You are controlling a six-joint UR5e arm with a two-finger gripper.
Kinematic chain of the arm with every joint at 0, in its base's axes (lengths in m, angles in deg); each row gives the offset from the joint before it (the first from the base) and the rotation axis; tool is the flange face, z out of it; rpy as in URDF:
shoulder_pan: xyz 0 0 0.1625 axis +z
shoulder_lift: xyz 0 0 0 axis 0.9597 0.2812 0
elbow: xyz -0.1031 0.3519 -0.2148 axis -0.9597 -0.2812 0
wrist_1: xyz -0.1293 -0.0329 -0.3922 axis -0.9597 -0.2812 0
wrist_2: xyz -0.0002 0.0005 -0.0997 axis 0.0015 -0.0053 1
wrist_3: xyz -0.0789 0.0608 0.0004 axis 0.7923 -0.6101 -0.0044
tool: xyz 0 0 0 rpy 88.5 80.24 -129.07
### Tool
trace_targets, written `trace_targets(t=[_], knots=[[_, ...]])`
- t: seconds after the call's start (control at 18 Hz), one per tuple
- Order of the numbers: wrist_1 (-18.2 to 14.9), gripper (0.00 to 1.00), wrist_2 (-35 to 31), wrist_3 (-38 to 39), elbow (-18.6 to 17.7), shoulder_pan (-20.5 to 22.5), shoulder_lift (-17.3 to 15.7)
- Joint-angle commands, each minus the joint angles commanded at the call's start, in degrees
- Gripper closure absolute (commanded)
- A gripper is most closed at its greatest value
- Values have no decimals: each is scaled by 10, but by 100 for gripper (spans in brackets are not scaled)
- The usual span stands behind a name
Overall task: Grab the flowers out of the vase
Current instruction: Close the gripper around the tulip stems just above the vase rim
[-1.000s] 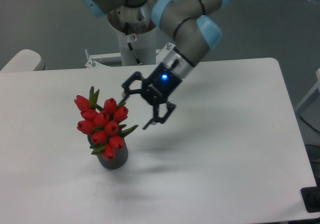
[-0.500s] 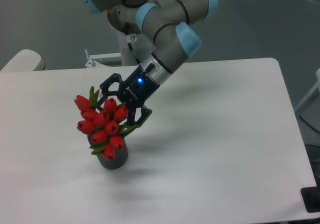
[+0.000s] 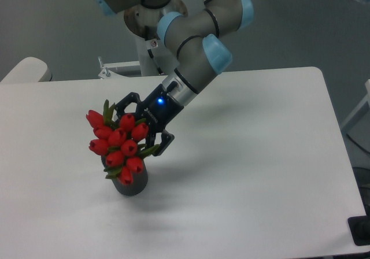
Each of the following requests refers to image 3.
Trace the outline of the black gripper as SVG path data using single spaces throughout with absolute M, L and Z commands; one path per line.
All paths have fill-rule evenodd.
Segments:
M 136 109 L 132 113 L 126 113 L 126 108 L 132 104 L 136 104 Z M 173 142 L 175 136 L 169 133 L 165 127 L 172 121 L 183 109 L 184 106 L 179 105 L 172 97 L 167 95 L 162 84 L 159 84 L 144 101 L 140 100 L 140 96 L 136 92 L 129 93 L 115 106 L 116 115 L 112 120 L 111 126 L 119 126 L 120 121 L 128 120 L 128 115 L 132 115 L 135 126 L 143 123 L 143 118 L 146 119 L 146 124 L 149 126 L 149 131 L 145 139 L 145 153 L 158 157 L 168 146 Z

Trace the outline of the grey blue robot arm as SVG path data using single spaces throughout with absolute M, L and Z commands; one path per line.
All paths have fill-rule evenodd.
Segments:
M 149 126 L 146 147 L 159 156 L 173 141 L 166 131 L 173 120 L 232 61 L 232 54 L 220 37 L 248 26 L 254 19 L 251 0 L 203 0 L 204 9 L 190 17 L 173 7 L 172 0 L 96 0 L 107 15 L 144 8 L 151 16 L 141 16 L 146 29 L 176 57 L 178 66 L 144 100 L 135 92 L 116 106 L 122 119 L 126 107 L 136 104 L 135 116 Z

